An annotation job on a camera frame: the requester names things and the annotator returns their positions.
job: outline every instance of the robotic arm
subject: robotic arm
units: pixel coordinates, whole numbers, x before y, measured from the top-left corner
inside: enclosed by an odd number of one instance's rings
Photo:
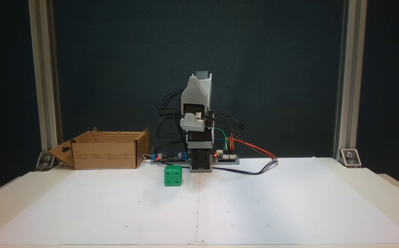
[[[214,121],[210,111],[212,74],[208,71],[192,74],[181,95],[180,121],[187,131],[186,143],[190,151],[191,172],[212,171],[212,147],[214,143]]]

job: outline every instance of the cardboard box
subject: cardboard box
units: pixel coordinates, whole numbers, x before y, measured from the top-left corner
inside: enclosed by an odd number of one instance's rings
[[[137,168],[149,151],[149,130],[98,132],[95,127],[66,141],[50,154],[74,169]]]

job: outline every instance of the metal bracket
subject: metal bracket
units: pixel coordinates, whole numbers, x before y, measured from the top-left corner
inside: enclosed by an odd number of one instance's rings
[[[59,160],[48,152],[41,152],[37,165],[35,166],[36,171],[49,171],[59,164]]]
[[[357,149],[341,149],[341,163],[347,168],[361,168],[360,157]]]

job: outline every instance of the box flap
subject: box flap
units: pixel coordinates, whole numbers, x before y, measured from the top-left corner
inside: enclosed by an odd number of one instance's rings
[[[72,156],[71,141],[68,140],[65,143],[57,146],[50,150],[50,154],[54,157],[62,160],[66,164],[74,167],[74,158]]]
[[[79,135],[77,138],[74,138],[71,141],[75,141],[75,143],[95,143],[90,131]]]
[[[96,143],[133,143],[141,132],[92,132]]]
[[[149,152],[149,146],[149,129],[146,128],[135,139],[135,161],[137,166],[143,161],[143,154]]]

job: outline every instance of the wire bundle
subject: wire bundle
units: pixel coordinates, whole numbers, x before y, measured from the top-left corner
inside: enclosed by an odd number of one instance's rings
[[[164,118],[158,123],[157,125],[157,138],[180,138],[177,143],[182,143],[184,145],[184,151],[187,152],[187,143],[185,141],[185,135],[187,132],[184,132],[179,124],[179,120],[181,119],[181,95],[184,89],[178,89],[175,91],[170,92],[167,94],[163,99],[160,100],[157,104],[157,110],[158,110],[158,115],[159,116],[164,116]],[[172,101],[175,99],[175,106],[170,106]],[[161,128],[163,127],[163,124],[167,120],[174,120],[175,121],[175,126],[176,129],[178,130],[177,133],[170,133],[170,132],[161,132]]]
[[[182,114],[181,114],[181,95],[182,95],[183,91],[184,91],[184,89],[178,89],[178,90],[172,91],[169,94],[167,94],[163,99],[161,99],[161,101],[158,102],[158,104],[157,104],[158,115],[159,116],[164,116],[164,118],[157,125],[157,137],[158,138],[177,138],[177,137],[179,137],[179,139],[157,147],[155,149],[155,151],[154,151],[155,156],[157,156],[157,152],[158,152],[158,150],[161,147],[174,145],[174,144],[179,144],[179,143],[183,143],[185,152],[188,152],[187,143],[186,143],[186,140],[185,140],[185,135],[187,134],[187,132],[184,132],[182,130],[182,128],[180,126],[180,123],[179,123],[179,120],[182,118]],[[175,99],[175,105],[174,106],[170,106],[170,104],[172,103],[172,101],[174,99]],[[258,172],[249,172],[249,171],[237,170],[237,169],[232,169],[232,168],[221,168],[221,167],[213,167],[214,169],[218,169],[218,170],[222,170],[222,171],[229,171],[229,172],[239,173],[239,174],[245,174],[245,175],[260,175],[260,174],[265,173],[266,171],[268,171],[270,168],[272,168],[271,167],[272,165],[277,165],[278,164],[278,160],[276,159],[276,157],[272,153],[270,153],[270,152],[268,152],[268,151],[266,151],[264,149],[261,149],[261,148],[255,146],[255,145],[246,143],[241,138],[239,138],[240,133],[239,133],[238,129],[246,130],[246,126],[244,124],[238,122],[234,118],[234,116],[232,116],[228,111],[226,111],[226,110],[212,110],[210,115],[202,116],[202,118],[210,119],[210,120],[215,121],[216,123],[219,123],[219,124],[221,124],[223,126],[226,126],[226,127],[228,127],[229,129],[232,130],[231,135],[230,136],[226,136],[225,132],[222,129],[215,127],[215,129],[221,131],[223,133],[223,135],[224,135],[224,150],[234,150],[234,142],[237,141],[239,143],[247,145],[248,147],[250,147],[254,151],[258,152],[259,154],[265,155],[265,156],[270,157],[272,159],[270,162],[268,162]],[[163,127],[163,124],[167,120],[174,120],[175,121],[175,125],[176,125],[176,128],[178,130],[177,133],[161,132],[161,128]],[[161,137],[160,136],[161,134],[172,135],[172,136],[163,136],[163,137]],[[171,165],[171,164],[166,163],[164,161],[159,161],[159,162],[162,163],[162,164],[165,164],[165,165]]]

